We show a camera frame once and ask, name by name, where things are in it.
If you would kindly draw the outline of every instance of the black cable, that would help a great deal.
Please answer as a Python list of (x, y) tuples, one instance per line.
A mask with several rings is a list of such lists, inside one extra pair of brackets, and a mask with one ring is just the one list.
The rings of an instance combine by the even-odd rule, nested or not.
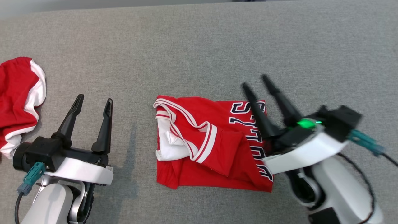
[(397, 161), (393, 160), (391, 157), (389, 157), (387, 154), (382, 153), (382, 156), (384, 156), (386, 159), (388, 159), (391, 163), (393, 163), (394, 165), (396, 165), (398, 167), (398, 163)]
[(368, 186), (368, 191), (369, 191), (369, 194), (371, 195), (371, 198), (372, 198), (372, 209), (371, 209), (371, 212), (369, 213), (368, 217), (365, 220), (363, 220), (362, 222), (359, 223), (359, 224), (364, 224), (367, 221), (369, 221), (369, 219), (372, 217), (373, 213), (375, 212), (376, 199), (375, 199), (375, 194), (373, 193), (372, 186), (371, 186), (369, 180), (366, 178), (366, 176), (363, 173), (363, 171), (352, 160), (350, 160), (347, 156), (345, 156), (345, 155), (343, 155), (341, 153), (337, 153), (337, 155), (340, 156), (341, 158), (345, 159), (349, 164), (351, 164), (354, 167), (354, 169), (356, 169), (357, 172), (362, 176), (363, 181)]
[(17, 202), (15, 203), (15, 212), (14, 212), (15, 224), (20, 224), (20, 217), (18, 215), (18, 212), (20, 210), (20, 202), (21, 202), (22, 196), (23, 196), (23, 192), (21, 192), (18, 195)]

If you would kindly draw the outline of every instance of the robotic arm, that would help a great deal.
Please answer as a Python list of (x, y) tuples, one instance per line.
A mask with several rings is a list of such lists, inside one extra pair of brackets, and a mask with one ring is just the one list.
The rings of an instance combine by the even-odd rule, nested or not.
[[(266, 75), (262, 76), (269, 93), (275, 98), (286, 125), (281, 129), (272, 124), (257, 107), (257, 98), (246, 84), (242, 88), (251, 104), (263, 140), (264, 164), (271, 174), (285, 173), (298, 202), (308, 211), (311, 224), (383, 223), (373, 191), (364, 174), (340, 151), (349, 140), (366, 147), (375, 155), (384, 148), (375, 140), (355, 130), (361, 114), (340, 106), (302, 116)], [(333, 155), (339, 155), (357, 169), (367, 183), (367, 191)]]
[(83, 224), (90, 215), (95, 186), (112, 183), (113, 170), (108, 165), (108, 153), (113, 101), (109, 98), (106, 102), (98, 139), (88, 151), (72, 148), (70, 140), (83, 99), (83, 94), (78, 95), (51, 138), (38, 137), (32, 143), (23, 142), (15, 149), (14, 168), (28, 173), (17, 190), (20, 193), (15, 213), (17, 224), (21, 197), (30, 192), (41, 176), (39, 192), (22, 224)]

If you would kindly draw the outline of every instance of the red garment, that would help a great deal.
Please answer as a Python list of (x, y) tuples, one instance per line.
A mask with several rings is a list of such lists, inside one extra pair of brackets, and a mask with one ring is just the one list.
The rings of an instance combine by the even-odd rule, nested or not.
[(39, 119), (34, 107), (46, 97), (45, 74), (28, 57), (0, 65), (0, 152), (11, 159), (21, 134), (33, 130)]
[[(265, 112), (265, 102), (258, 105)], [(175, 147), (187, 150), (168, 157), (174, 145), (160, 152), (160, 145), (165, 146), (160, 140), (166, 138), (164, 131), (158, 132), (158, 183), (173, 189), (209, 186), (271, 192), (273, 177), (261, 161), (263, 142), (247, 102), (159, 95), (154, 107), (158, 130), (167, 125), (169, 142), (180, 141)], [(172, 160), (179, 155), (184, 158)]]

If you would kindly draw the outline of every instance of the red fabric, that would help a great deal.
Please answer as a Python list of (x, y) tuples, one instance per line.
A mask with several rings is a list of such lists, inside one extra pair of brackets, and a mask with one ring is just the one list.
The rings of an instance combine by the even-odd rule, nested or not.
[(39, 81), (31, 60), (18, 57), (0, 65), (0, 148), (7, 144), (7, 134), (37, 123), (34, 115), (23, 110), (29, 91)]
[[(235, 113), (232, 112), (234, 103), (242, 104), (235, 106)], [(267, 175), (267, 170), (264, 171), (266, 167), (260, 160), (261, 153), (251, 150), (251, 146), (259, 149), (263, 142), (260, 136), (260, 141), (253, 139), (255, 134), (252, 130), (258, 131), (258, 128), (254, 126), (251, 110), (245, 110), (245, 104), (246, 102), (239, 101), (213, 102), (200, 97), (172, 98), (159, 95), (155, 103), (157, 111), (172, 111), (175, 114), (175, 121), (172, 123), (181, 132), (183, 139), (192, 142), (198, 149), (204, 141), (205, 144), (211, 144), (210, 138), (205, 139), (206, 132), (192, 127), (185, 112), (181, 112), (182, 109), (179, 108), (188, 111), (198, 125), (209, 122), (211, 125), (207, 125), (207, 128), (212, 128), (210, 133), (213, 129), (217, 133), (211, 152), (202, 162), (201, 156), (196, 159), (191, 156), (174, 161), (157, 161), (157, 182), (173, 189), (178, 186), (209, 186), (271, 192), (273, 177)], [(157, 116), (157, 119), (165, 117), (167, 116)], [(231, 118), (239, 119), (245, 124), (231, 124)]]

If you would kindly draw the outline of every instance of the gray fabric surface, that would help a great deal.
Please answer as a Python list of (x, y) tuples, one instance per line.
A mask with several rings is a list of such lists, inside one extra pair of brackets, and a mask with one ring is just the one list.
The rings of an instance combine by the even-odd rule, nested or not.
[[(249, 82), (268, 101), (268, 73), (304, 114), (321, 104), (349, 105), (364, 115), (360, 130), (398, 158), (398, 3), (284, 1), (204, 4), (32, 14), (0, 21), (0, 61), (32, 57), (47, 75), (32, 141), (57, 130), (85, 94), (73, 145), (90, 149), (108, 97), (114, 101), (113, 184), (96, 188), (88, 223), (308, 223), (283, 175), (273, 193), (209, 187), (168, 189), (156, 183), (158, 94), (243, 100)], [(398, 171), (350, 144), (373, 185), (386, 223), (397, 223)], [(0, 165), (1, 223), (13, 223), (24, 173)], [(23, 198), (21, 217), (35, 190)]]

